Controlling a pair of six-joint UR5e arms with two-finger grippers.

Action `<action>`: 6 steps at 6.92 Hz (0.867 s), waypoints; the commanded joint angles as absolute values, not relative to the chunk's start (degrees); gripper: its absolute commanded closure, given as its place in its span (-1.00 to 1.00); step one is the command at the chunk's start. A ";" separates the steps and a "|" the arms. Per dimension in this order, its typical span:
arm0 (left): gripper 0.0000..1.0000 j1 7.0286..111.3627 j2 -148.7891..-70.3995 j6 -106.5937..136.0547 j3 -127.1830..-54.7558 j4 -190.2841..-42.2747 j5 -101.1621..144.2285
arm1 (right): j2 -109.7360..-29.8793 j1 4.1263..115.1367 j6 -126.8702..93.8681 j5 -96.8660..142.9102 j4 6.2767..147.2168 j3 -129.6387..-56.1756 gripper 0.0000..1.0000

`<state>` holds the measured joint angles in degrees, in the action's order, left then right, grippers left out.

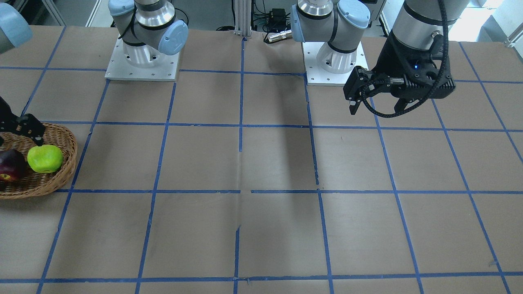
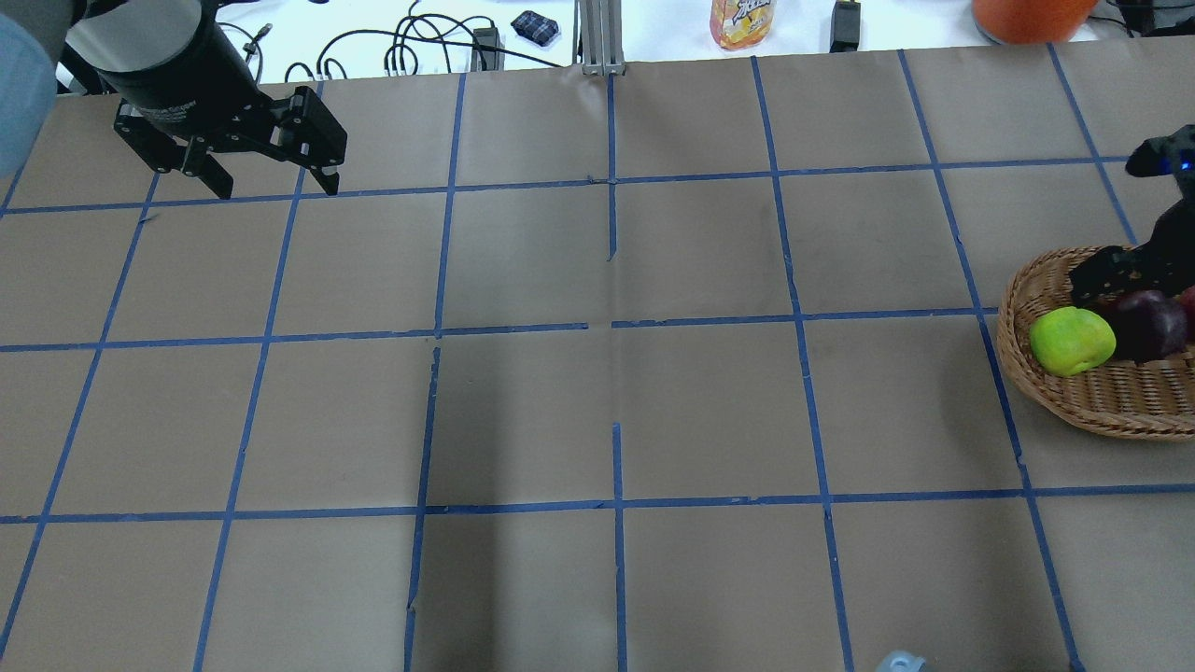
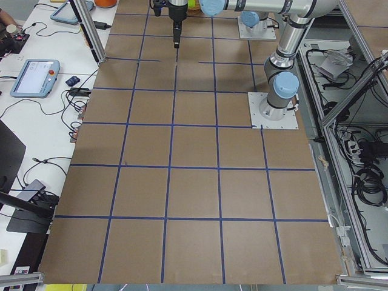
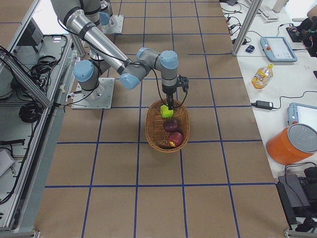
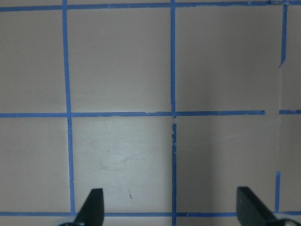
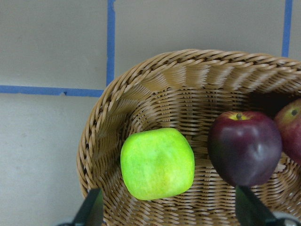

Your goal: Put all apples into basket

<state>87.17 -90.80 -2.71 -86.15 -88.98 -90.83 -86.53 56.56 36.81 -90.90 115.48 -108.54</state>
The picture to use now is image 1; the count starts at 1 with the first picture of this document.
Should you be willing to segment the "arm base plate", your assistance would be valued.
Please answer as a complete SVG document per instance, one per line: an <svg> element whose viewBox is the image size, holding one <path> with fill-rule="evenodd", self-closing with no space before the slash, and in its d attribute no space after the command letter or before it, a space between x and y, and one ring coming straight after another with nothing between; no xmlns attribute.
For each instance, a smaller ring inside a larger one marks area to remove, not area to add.
<svg viewBox="0 0 523 294"><path fill-rule="evenodd" d="M325 42L303 42L302 50L311 86L344 86L356 66L368 69L362 43L351 53L336 52Z"/></svg>
<svg viewBox="0 0 523 294"><path fill-rule="evenodd" d="M117 39L105 78L119 81L175 82L180 55L166 55L149 45L135 47Z"/></svg>

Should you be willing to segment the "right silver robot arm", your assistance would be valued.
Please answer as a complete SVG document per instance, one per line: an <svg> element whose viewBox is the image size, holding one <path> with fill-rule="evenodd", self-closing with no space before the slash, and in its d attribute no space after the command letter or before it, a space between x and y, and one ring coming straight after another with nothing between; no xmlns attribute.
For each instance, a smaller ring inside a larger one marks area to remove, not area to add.
<svg viewBox="0 0 523 294"><path fill-rule="evenodd" d="M60 26L108 27L116 40L105 78L120 81L174 82L180 52L188 39L188 16L173 0L40 0ZM1 1L1 54L19 48L33 36L20 14L29 0ZM33 115L15 115L1 98L1 132L30 138L41 146L46 127Z"/></svg>

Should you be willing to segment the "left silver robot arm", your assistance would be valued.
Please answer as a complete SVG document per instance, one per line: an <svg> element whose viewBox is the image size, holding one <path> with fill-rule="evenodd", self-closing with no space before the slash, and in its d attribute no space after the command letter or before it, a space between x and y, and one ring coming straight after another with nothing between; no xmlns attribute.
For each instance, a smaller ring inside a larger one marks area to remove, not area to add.
<svg viewBox="0 0 523 294"><path fill-rule="evenodd" d="M292 7L290 25L295 41L323 44L318 57L323 69L351 73L343 93L352 115L364 104L376 116L394 118L456 89L448 34L467 4L405 0L372 69L348 65L371 20L361 1L299 0Z"/></svg>

